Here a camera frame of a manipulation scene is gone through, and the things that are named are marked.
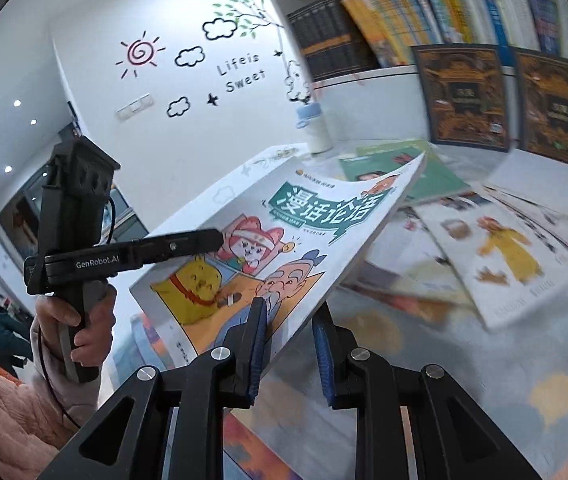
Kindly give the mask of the pink left sleeve forearm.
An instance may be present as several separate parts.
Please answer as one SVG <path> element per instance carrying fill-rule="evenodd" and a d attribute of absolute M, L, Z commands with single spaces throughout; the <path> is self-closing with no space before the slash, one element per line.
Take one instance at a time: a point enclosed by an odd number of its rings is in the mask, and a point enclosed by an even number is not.
<path fill-rule="evenodd" d="M 99 379 L 71 382 L 39 324 L 30 328 L 37 374 L 17 385 L 0 376 L 0 479 L 34 479 L 96 411 Z"/>

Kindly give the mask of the left hand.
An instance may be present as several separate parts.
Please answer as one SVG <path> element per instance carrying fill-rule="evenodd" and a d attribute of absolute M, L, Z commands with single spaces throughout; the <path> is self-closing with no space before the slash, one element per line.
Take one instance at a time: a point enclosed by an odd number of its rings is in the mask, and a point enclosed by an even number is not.
<path fill-rule="evenodd" d="M 60 345 L 60 326 L 77 327 L 81 316 L 64 300 L 40 296 L 36 301 L 37 320 L 43 342 L 52 355 L 60 361 L 69 356 L 72 362 L 83 366 L 101 366 L 112 348 L 116 298 L 116 289 L 107 285 L 91 309 L 86 327 L 76 333 L 76 348 L 64 351 Z"/>

